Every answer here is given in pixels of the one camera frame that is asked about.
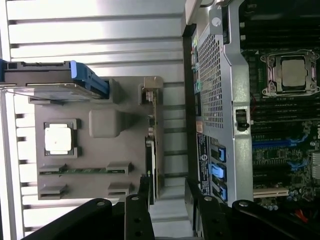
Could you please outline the loose silver CPU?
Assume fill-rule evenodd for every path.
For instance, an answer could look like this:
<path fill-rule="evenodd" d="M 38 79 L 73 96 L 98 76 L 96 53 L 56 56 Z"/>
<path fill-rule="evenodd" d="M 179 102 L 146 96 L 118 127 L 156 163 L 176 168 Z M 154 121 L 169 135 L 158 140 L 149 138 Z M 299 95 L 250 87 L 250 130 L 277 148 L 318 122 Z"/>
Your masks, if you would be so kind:
<path fill-rule="evenodd" d="M 50 123 L 44 130 L 45 150 L 52 155 L 66 155 L 72 150 L 72 130 L 67 124 Z"/>

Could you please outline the chipset heatsink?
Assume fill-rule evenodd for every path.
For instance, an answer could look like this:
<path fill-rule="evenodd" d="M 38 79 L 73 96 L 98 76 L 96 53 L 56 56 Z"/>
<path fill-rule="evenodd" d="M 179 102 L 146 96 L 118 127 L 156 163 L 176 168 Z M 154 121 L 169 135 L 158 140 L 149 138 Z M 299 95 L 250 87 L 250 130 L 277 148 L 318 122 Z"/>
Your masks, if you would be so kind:
<path fill-rule="evenodd" d="M 320 152 L 311 154 L 311 174 L 315 180 L 320 181 Z"/>

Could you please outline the blue expansion slot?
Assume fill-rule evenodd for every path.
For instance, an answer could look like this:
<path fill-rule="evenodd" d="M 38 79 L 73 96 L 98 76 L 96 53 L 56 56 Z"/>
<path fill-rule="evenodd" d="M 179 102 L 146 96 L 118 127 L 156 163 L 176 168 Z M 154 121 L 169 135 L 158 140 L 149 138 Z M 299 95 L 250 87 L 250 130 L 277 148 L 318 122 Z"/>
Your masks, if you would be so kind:
<path fill-rule="evenodd" d="M 272 140 L 252 142 L 253 148 L 295 147 L 297 144 L 290 140 Z"/>

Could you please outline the loose green RAM stick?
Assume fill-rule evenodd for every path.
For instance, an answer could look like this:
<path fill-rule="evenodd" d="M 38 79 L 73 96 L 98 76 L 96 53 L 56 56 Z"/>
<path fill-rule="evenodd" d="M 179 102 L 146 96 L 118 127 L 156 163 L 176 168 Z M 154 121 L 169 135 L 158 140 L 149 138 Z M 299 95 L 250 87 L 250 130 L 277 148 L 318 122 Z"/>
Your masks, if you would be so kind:
<path fill-rule="evenodd" d="M 40 175 L 75 175 L 75 174 L 125 174 L 124 169 L 106 169 L 106 168 L 57 168 L 42 170 Z"/>

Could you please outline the white expansion slot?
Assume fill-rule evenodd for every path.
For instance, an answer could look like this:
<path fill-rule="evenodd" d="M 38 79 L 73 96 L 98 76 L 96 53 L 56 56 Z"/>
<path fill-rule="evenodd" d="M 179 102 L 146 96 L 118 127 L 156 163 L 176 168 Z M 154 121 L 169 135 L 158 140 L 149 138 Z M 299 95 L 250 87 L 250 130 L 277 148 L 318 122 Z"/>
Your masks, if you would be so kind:
<path fill-rule="evenodd" d="M 287 197 L 289 195 L 289 190 L 286 188 L 262 188 L 253 190 L 253 198 L 277 198 L 277 197 Z"/>

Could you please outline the hard disk with blue caddy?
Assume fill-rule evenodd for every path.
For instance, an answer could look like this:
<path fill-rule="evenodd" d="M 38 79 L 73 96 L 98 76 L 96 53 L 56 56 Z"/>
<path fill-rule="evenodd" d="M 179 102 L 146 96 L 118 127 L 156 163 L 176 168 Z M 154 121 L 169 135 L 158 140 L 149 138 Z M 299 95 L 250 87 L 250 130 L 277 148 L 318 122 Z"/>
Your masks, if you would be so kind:
<path fill-rule="evenodd" d="M 51 101 L 87 101 L 110 96 L 109 81 L 74 60 L 30 63 L 0 58 L 0 90 Z"/>

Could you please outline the green motherboard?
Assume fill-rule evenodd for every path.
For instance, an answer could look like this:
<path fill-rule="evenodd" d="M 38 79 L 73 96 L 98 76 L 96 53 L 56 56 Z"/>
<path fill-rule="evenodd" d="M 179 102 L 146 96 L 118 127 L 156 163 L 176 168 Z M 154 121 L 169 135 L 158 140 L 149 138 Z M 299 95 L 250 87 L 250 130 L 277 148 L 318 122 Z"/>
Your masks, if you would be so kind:
<path fill-rule="evenodd" d="M 244 0 L 239 7 L 240 50 L 247 61 L 252 142 L 283 141 L 293 147 L 253 148 L 253 190 L 286 188 L 288 196 L 254 198 L 265 208 L 311 207 L 320 197 L 311 155 L 320 152 L 320 92 L 264 97 L 261 56 L 298 50 L 320 55 L 320 0 Z"/>

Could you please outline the black open PC case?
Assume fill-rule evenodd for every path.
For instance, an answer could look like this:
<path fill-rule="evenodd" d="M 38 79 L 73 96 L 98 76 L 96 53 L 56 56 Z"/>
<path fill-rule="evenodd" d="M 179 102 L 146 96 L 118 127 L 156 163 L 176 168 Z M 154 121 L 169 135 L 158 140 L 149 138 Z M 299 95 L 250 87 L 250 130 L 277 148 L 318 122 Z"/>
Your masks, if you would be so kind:
<path fill-rule="evenodd" d="M 253 198 L 249 66 L 241 53 L 239 8 L 244 0 L 186 0 L 181 19 L 187 116 L 187 178 L 203 195 L 231 207 Z M 226 149 L 226 162 L 218 159 Z M 227 181 L 213 182 L 209 166 L 226 167 Z M 227 201 L 218 193 L 227 187 Z M 273 210 L 320 232 L 320 197 L 311 207 Z"/>

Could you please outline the gray parts rack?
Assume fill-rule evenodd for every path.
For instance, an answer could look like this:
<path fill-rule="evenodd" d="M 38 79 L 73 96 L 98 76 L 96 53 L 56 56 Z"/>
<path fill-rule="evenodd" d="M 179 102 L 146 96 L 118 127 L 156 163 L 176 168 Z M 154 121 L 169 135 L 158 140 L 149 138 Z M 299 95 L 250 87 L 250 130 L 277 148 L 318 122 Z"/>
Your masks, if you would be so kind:
<path fill-rule="evenodd" d="M 147 176 L 145 137 L 152 112 L 152 106 L 143 103 L 143 88 L 161 89 L 163 104 L 163 87 L 158 76 L 118 77 L 110 81 L 109 99 L 35 101 L 38 198 L 122 198 L 137 192 L 140 178 Z M 71 128 L 72 148 L 67 154 L 45 150 L 49 124 Z M 40 171 L 59 168 L 125 173 L 40 175 Z"/>

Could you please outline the CPU socket with CPU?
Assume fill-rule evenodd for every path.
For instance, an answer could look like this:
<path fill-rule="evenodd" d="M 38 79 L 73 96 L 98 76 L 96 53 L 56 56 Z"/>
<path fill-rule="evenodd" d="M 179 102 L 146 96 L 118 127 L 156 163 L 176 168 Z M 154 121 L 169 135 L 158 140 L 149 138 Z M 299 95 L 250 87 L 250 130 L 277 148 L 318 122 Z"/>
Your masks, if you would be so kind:
<path fill-rule="evenodd" d="M 320 54 L 313 50 L 274 52 L 262 55 L 266 65 L 267 87 L 261 93 L 266 98 L 312 96 L 320 92 L 317 81 L 317 61 Z"/>

